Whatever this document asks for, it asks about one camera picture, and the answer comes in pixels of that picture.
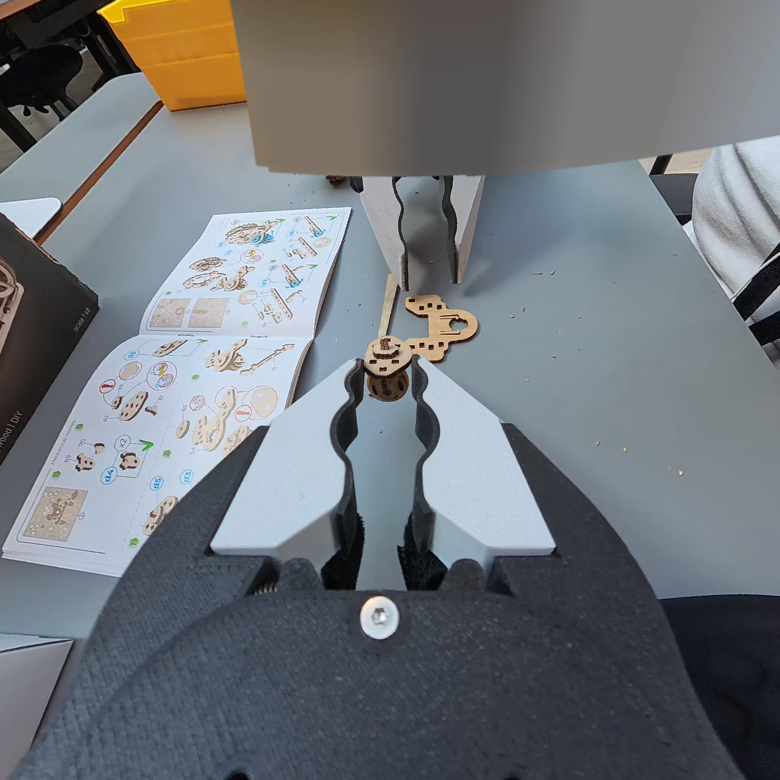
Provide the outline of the open instruction booklet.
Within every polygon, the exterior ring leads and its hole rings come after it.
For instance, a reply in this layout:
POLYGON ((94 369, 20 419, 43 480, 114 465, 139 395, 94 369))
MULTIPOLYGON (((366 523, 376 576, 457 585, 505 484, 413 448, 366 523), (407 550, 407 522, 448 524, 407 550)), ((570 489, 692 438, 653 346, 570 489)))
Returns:
POLYGON ((291 402, 351 208, 215 215, 77 400, 6 559, 120 576, 291 402))

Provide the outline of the white panel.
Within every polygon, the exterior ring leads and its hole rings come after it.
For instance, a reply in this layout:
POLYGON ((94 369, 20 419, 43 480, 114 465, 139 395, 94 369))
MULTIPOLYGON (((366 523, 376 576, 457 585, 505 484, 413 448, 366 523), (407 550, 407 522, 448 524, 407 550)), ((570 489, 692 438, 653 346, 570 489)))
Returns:
POLYGON ((1 202, 2 243, 6 242, 13 234, 14 229, 11 227, 13 224, 15 229, 42 246, 43 239, 40 239, 38 235, 61 211, 62 207, 61 200, 53 197, 1 202))

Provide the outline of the black office chair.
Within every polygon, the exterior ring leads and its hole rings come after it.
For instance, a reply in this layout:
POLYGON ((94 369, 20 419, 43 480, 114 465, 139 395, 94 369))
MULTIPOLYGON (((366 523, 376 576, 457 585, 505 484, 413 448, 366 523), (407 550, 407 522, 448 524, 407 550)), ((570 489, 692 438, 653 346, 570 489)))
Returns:
POLYGON ((1 74, 1 99, 8 108, 24 107, 24 115, 30 109, 47 113, 51 107, 58 120, 64 115, 55 106, 57 101, 70 111, 76 104, 66 93, 67 85, 83 67, 81 54, 66 44, 52 44, 29 50, 13 60, 9 69, 1 74))

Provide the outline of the wooden drum-shaped model assembly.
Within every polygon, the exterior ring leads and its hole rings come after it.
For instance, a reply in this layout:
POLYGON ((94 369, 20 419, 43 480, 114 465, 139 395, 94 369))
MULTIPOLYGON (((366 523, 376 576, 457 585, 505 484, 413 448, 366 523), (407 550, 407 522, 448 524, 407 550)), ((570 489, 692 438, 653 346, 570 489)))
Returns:
POLYGON ((382 402, 401 399, 410 385, 406 368, 412 357, 410 345, 399 338, 383 336, 372 341, 364 357, 370 396, 382 402))

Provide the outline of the yellow plastic crate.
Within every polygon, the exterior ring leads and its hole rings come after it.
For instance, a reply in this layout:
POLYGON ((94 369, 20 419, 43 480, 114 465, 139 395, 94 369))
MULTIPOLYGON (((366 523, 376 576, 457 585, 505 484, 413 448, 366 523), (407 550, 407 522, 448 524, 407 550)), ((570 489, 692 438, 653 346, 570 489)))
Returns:
POLYGON ((99 13, 169 110, 246 101, 229 1, 117 1, 99 13))

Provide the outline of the white striped garment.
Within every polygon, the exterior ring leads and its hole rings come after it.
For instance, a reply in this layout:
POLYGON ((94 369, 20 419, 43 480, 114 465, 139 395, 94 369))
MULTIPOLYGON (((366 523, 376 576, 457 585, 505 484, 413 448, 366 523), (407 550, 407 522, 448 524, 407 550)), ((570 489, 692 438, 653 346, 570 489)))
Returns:
POLYGON ((733 299, 778 245, 779 137, 714 148, 684 230, 733 299))

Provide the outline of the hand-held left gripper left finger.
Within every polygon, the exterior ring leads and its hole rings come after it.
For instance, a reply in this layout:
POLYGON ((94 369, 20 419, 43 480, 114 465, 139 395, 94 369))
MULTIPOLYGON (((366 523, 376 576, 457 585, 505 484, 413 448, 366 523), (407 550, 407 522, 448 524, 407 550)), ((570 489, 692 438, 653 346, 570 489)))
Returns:
POLYGON ((270 425, 211 541, 214 553, 330 559, 356 537, 353 467, 364 365, 351 360, 270 425))

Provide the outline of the grey box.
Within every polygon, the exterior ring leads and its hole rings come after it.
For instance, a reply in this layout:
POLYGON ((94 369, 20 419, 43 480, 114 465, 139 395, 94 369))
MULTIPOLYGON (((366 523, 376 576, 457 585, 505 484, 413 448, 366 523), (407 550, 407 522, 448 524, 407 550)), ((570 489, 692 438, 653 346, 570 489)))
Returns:
POLYGON ((1 634, 1 778, 29 749, 72 639, 1 634))

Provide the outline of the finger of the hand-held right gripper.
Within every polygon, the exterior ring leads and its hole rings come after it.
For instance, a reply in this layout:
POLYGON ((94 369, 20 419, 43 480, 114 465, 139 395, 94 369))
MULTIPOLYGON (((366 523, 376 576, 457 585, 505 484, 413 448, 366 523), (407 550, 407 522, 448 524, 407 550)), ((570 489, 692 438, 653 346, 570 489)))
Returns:
POLYGON ((408 291, 408 252, 402 230, 404 206, 396 187, 399 179, 364 176, 360 198, 390 272, 401 290, 408 291))
POLYGON ((470 256, 485 176, 445 175, 442 212, 447 221, 447 254, 453 284, 463 280, 470 256))

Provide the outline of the thin wooden stick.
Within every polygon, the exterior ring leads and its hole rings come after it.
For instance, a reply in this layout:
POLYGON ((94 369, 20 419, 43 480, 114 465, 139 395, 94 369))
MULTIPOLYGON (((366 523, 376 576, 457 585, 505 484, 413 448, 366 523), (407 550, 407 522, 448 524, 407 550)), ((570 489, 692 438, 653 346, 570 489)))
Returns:
POLYGON ((381 316, 379 320, 379 327, 377 331, 378 338, 384 338, 389 335, 389 327, 392 319, 392 313, 395 307, 395 299, 399 290, 399 285, 395 280, 393 274, 388 274, 385 295, 381 308, 381 316))

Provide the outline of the wooden model part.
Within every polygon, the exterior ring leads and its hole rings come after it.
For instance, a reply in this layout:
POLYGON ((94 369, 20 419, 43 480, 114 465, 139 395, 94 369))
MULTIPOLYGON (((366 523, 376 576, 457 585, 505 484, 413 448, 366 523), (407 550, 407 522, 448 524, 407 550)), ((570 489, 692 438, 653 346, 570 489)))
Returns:
POLYGON ((427 336, 410 338, 406 343, 415 355, 425 356, 432 363, 441 361, 452 343, 477 333, 476 317, 465 310, 449 309, 437 295, 407 297, 405 308, 416 317, 427 318, 427 336))

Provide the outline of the dark cloth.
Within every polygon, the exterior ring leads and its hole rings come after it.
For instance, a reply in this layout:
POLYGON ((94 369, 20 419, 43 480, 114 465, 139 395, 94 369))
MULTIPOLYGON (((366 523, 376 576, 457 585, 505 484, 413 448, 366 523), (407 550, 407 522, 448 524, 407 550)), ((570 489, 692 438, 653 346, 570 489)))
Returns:
POLYGON ((661 600, 697 695, 747 778, 779 778, 779 598, 661 600))

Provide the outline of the black model kit box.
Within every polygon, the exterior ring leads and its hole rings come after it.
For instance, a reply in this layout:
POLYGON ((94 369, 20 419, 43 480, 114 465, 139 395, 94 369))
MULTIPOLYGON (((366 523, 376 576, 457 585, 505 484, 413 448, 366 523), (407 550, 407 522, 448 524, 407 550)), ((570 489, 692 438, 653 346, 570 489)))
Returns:
POLYGON ((95 292, 1 217, 1 459, 98 309, 95 292))

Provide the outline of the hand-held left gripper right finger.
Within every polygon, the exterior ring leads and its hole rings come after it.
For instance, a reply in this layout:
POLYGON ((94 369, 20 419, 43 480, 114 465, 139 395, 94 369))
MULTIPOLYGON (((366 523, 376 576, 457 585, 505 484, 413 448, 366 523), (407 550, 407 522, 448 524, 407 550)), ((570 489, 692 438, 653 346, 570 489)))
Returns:
POLYGON ((549 555, 555 542, 500 419, 423 357, 412 361, 414 541, 444 565, 549 555))

